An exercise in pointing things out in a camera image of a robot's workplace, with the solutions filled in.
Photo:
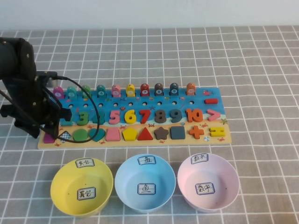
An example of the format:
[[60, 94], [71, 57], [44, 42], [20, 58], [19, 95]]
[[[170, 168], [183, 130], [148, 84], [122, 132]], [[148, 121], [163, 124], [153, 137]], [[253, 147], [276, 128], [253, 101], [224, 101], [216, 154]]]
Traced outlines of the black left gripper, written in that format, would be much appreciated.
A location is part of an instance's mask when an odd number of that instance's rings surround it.
[[40, 128], [33, 124], [45, 124], [44, 131], [52, 138], [58, 137], [60, 119], [71, 120], [71, 110], [63, 108], [54, 95], [46, 88], [51, 78], [28, 81], [21, 78], [2, 79], [12, 103], [0, 109], [2, 117], [16, 119], [14, 126], [27, 132], [33, 138], [40, 134]]

